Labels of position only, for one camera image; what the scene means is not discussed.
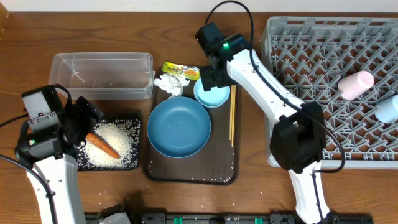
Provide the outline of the pink plastic cup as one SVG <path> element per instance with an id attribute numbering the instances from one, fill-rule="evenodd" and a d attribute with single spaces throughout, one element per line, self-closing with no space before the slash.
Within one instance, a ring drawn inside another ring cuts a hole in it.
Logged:
<path id="1" fill-rule="evenodd" d="M 338 90 L 341 97 L 346 100 L 353 100 L 374 85 L 374 77 L 368 71 L 362 70 L 349 75 L 338 82 Z"/>

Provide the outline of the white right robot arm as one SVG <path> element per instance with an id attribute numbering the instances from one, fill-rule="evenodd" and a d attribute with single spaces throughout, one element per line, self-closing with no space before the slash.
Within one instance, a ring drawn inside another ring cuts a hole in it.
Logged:
<path id="1" fill-rule="evenodd" d="M 201 73 L 204 89 L 237 83 L 251 95 L 270 122 L 269 149 L 290 175 L 297 215 L 305 223 L 325 222 L 330 209 L 319 174 L 326 144 L 321 107 L 283 87 L 242 35 L 197 32 L 195 37 L 209 60 Z"/>

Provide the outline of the small light blue saucer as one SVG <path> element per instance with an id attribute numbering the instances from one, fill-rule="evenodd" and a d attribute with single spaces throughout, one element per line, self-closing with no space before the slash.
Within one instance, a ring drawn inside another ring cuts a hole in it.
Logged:
<path id="1" fill-rule="evenodd" d="M 230 96 L 229 87 L 212 87 L 211 90 L 205 91 L 202 80 L 199 78 L 194 85 L 193 93 L 196 100 L 207 108 L 217 108 L 224 104 Z"/>

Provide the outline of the orange carrot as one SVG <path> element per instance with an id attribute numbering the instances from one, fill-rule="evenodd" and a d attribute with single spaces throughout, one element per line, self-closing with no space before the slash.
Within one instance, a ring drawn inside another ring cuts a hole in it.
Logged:
<path id="1" fill-rule="evenodd" d="M 98 147 L 105 153 L 107 153 L 109 156 L 119 159 L 120 155 L 105 141 L 102 140 L 98 135 L 94 133 L 88 133 L 86 135 L 86 140 L 92 143 L 94 146 Z"/>

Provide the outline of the light blue plastic cup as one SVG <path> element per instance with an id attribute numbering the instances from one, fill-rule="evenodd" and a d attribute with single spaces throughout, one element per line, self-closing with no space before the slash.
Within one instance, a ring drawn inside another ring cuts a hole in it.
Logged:
<path id="1" fill-rule="evenodd" d="M 387 124 L 394 123 L 398 116 L 398 96 L 394 95 L 386 100 L 379 102 L 376 105 L 377 110 L 375 111 L 376 118 Z"/>

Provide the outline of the large dark blue plate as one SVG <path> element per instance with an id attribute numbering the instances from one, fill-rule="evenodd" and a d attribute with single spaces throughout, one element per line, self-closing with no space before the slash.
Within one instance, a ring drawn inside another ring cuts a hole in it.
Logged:
<path id="1" fill-rule="evenodd" d="M 177 159 L 190 157 L 210 138 L 210 115 L 191 98 L 171 98 L 153 109 L 147 122 L 147 135 L 160 154 Z"/>

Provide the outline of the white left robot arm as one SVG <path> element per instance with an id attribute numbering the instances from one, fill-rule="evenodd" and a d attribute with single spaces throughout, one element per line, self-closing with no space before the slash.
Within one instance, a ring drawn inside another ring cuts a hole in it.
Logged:
<path id="1" fill-rule="evenodd" d="M 103 112 L 82 96 L 68 106 L 40 93 L 22 100 L 32 132 L 22 128 L 16 156 L 29 168 L 42 223 L 85 223 L 75 153 Z"/>

